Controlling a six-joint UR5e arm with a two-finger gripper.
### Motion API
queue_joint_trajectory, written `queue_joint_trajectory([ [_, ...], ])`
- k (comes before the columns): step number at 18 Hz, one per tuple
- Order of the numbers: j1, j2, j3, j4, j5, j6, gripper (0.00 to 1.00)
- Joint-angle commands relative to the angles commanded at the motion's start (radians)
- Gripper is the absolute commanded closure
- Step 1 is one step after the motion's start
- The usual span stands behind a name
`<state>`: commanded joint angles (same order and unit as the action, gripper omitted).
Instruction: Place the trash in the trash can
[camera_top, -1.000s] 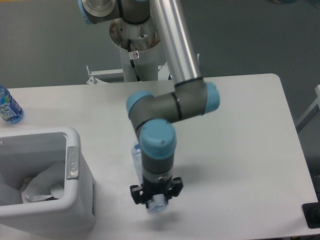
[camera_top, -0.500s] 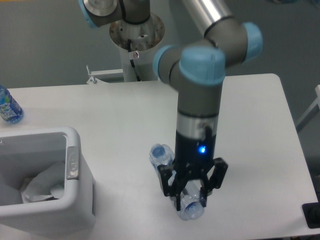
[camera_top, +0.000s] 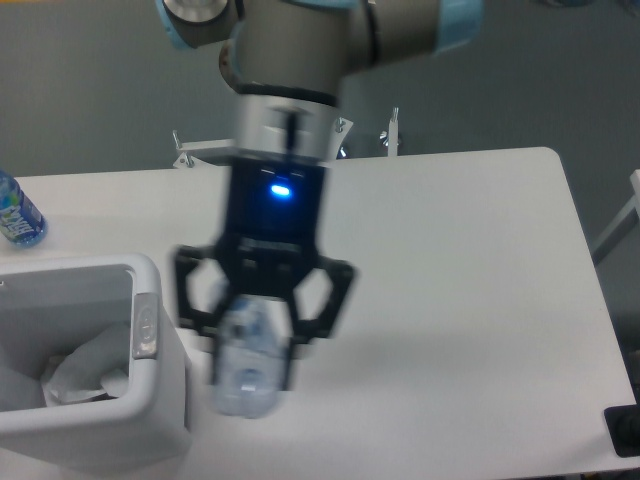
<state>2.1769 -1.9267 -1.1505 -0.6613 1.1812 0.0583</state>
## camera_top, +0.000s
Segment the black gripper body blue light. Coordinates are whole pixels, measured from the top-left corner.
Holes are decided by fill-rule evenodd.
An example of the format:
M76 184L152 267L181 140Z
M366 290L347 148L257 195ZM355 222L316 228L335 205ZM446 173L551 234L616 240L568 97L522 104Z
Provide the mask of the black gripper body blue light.
M316 268L322 194L328 168L235 156L223 229L214 256L230 296L285 298Z

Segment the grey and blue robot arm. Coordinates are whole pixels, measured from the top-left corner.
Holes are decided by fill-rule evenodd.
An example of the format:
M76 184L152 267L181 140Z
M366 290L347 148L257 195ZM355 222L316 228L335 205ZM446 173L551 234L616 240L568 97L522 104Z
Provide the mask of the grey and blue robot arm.
M283 301L286 355L331 334L354 278L322 256L318 219L344 77L461 46L482 22L480 1L160 1L171 41L222 42L238 96L226 213L218 240L175 256L181 323L229 346L236 300Z

